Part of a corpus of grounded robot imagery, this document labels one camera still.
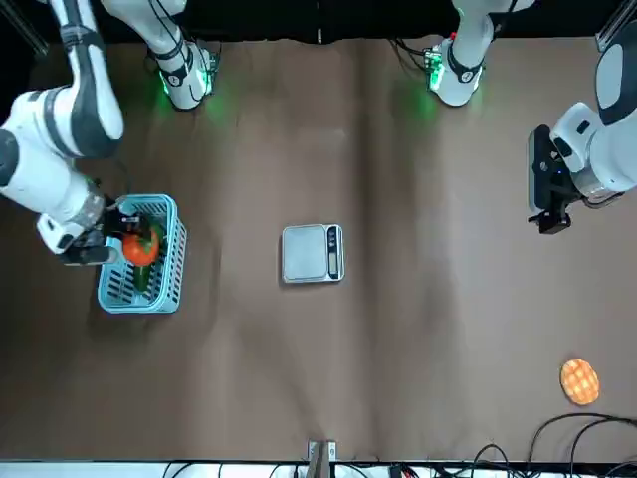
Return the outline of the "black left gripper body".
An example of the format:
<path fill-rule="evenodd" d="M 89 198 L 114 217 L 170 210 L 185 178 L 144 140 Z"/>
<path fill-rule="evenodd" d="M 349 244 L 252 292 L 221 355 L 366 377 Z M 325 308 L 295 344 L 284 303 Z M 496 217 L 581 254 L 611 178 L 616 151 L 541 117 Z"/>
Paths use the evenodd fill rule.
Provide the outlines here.
<path fill-rule="evenodd" d="M 551 163 L 550 191 L 552 194 L 572 199 L 575 196 L 575 187 L 572 183 L 570 171 L 562 159 L 555 159 Z"/>

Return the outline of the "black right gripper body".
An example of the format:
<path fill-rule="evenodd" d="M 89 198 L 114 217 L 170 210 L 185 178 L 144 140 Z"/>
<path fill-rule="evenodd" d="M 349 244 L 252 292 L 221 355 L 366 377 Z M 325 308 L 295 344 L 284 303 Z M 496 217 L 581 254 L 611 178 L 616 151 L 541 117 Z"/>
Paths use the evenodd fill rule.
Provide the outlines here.
<path fill-rule="evenodd" d="M 127 216 L 117 206 L 108 207 L 102 216 L 102 233 L 105 237 L 121 238 L 127 233 Z"/>

